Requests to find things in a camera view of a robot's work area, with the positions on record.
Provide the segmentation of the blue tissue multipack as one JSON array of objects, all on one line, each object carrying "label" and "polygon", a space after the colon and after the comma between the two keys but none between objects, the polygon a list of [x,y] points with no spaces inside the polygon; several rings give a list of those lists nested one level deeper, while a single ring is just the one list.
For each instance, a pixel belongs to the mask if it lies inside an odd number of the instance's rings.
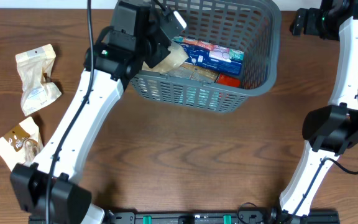
[{"label": "blue tissue multipack", "polygon": [[187,53],[186,63],[234,77],[240,75],[244,59],[242,51],[182,36],[176,36],[172,41]]}]

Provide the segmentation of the mint green wipes packet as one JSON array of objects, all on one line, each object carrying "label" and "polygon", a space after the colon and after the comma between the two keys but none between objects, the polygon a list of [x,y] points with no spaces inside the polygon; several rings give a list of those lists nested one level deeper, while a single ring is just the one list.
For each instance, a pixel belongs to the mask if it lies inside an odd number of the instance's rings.
[{"label": "mint green wipes packet", "polygon": [[188,87],[186,94],[181,93],[175,98],[175,103],[196,108],[216,110],[222,93],[202,88]]}]

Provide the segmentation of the orange spaghetti packet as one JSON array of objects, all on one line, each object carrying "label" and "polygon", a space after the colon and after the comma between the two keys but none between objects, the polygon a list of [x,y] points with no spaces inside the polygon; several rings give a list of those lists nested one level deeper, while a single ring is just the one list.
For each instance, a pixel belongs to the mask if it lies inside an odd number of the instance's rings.
[{"label": "orange spaghetti packet", "polygon": [[232,87],[239,87],[241,84],[241,81],[238,78],[233,78],[223,73],[202,68],[190,63],[183,63],[180,67],[167,72],[167,75],[208,83],[214,82]]}]

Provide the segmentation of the brown and cream snack pouch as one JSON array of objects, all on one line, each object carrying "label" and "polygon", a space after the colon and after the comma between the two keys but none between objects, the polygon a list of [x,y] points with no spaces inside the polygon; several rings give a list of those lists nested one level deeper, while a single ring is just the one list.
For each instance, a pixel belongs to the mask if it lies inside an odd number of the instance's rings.
[{"label": "brown and cream snack pouch", "polygon": [[0,138],[0,156],[10,171],[16,164],[31,164],[43,148],[40,129],[31,116]]}]

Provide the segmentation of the grey plastic laundry basket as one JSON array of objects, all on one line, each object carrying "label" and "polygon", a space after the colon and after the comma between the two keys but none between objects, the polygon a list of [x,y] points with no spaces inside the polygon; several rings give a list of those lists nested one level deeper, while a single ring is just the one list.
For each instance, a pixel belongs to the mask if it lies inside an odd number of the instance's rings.
[{"label": "grey plastic laundry basket", "polygon": [[217,113],[236,110],[250,96],[268,92],[277,79],[282,15],[272,0],[171,0],[188,27],[185,37],[244,53],[237,87],[139,72],[131,84],[144,98]]}]

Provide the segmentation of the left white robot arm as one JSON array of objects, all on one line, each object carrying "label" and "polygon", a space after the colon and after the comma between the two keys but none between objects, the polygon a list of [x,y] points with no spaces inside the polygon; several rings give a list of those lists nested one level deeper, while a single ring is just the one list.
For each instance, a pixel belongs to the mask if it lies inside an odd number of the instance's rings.
[{"label": "left white robot arm", "polygon": [[80,187],[86,158],[104,120],[143,65],[155,67],[186,29],[180,13],[158,1],[118,1],[112,21],[89,37],[78,89],[56,131],[10,181],[20,208],[46,223],[104,223],[106,212]]}]

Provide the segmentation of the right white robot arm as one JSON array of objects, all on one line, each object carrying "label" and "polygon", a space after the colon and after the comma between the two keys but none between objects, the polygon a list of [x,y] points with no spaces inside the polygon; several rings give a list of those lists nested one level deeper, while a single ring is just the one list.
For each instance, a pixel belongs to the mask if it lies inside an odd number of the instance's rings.
[{"label": "right white robot arm", "polygon": [[322,1],[319,8],[300,8],[291,24],[293,35],[317,35],[340,43],[336,81],[328,105],[310,111],[304,120],[305,145],[301,160],[272,223],[327,223],[327,215],[313,215],[312,200],[331,166],[358,175],[338,163],[345,150],[358,143],[358,0]]}]

